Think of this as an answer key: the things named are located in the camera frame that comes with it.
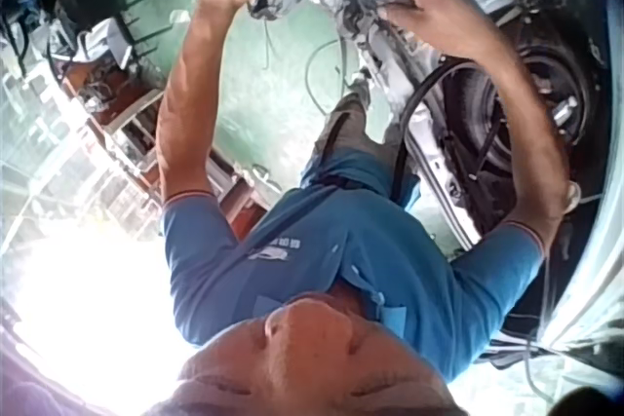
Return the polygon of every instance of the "car underside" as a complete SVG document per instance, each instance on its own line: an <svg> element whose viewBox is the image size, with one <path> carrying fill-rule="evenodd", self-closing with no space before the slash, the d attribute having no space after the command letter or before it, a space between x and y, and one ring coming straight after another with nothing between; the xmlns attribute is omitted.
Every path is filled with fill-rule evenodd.
<svg viewBox="0 0 624 416"><path fill-rule="evenodd" d="M299 1L253 0L250 9L256 18L275 19ZM316 1L334 16L343 40L357 47L361 64L404 125L406 150L419 175L462 248L470 249L516 203L510 137L495 86L474 62L444 57L378 14L379 7L410 0ZM572 353L621 375L609 357L621 353L624 341L618 325L624 315L615 307L621 296L612 291L622 275L622 219L605 211L609 200L621 202L622 192L622 96L619 79L613 80L617 64L621 72L621 0L476 1L523 57L565 142L571 180L580 190L579 205L565 216L549 261L484 359L507 367L523 358L526 342L534 342L540 345L534 354ZM605 223L616 229L606 244L607 258L595 252L597 230ZM579 272L589 270L595 275L584 278L586 300L570 305L574 288L583 287ZM585 314L597 307L610 312ZM602 355L588 355L597 344Z"/></svg>

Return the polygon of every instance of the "nose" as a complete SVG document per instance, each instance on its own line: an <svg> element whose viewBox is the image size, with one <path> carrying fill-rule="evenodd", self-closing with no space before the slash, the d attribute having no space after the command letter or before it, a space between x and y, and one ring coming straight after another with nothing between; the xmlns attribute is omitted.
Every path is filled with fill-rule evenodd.
<svg viewBox="0 0 624 416"><path fill-rule="evenodd" d="M271 314L264 332L267 374L277 396L301 403L336 388L333 379L340 378L354 341L348 315L327 302L301 299Z"/></svg>

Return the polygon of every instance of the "green floor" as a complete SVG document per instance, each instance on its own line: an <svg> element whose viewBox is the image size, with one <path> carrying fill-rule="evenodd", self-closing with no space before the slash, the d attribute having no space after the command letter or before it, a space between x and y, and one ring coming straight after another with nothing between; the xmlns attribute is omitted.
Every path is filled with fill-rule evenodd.
<svg viewBox="0 0 624 416"><path fill-rule="evenodd" d="M170 24L172 11L193 11L195 0L147 0L129 11L138 19L131 31L136 38ZM170 72L187 24L174 29L143 50L157 47L149 56L164 76ZM314 106L304 86L305 64L320 45L336 38L333 20L320 7L300 4L286 18L268 23L274 52L269 54L265 24L239 13L230 31L221 79L219 119L215 146L242 169L260 164L284 189L294 187L320 133L324 117ZM320 53L310 71L310 84L321 105L332 109L340 98L339 47ZM348 76L359 68L349 50ZM380 140L389 120L387 104L378 93L369 116L369 135ZM457 247L435 200L425 197L417 215L447 253Z"/></svg>

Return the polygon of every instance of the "blue polo shirt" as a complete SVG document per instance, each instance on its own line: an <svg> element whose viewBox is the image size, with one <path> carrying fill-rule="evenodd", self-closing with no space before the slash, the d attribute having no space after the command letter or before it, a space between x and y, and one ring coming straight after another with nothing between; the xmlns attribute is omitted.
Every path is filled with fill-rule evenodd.
<svg viewBox="0 0 624 416"><path fill-rule="evenodd" d="M325 175L372 190L313 183ZM389 201L391 171L367 153L313 161L292 190L238 242L216 199L184 194L164 210L175 323L201 346L224 328L264 316L343 280L368 319L405 340L446 381L465 370L537 275L539 239L503 224L451 264L422 224Z"/></svg>

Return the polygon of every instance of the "man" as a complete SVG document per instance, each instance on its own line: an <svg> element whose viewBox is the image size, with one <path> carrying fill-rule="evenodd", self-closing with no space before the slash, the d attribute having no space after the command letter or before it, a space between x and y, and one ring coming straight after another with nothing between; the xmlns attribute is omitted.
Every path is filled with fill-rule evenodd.
<svg viewBox="0 0 624 416"><path fill-rule="evenodd" d="M535 278L566 209L566 161L530 75L471 0L388 8L389 20L491 75L512 139L516 208L449 265L389 200L391 146L364 136L366 103L355 93L331 115L303 188L239 243L205 162L223 43L246 1L199 0L161 109L175 322L204 348L153 414L460 414L446 382Z"/></svg>

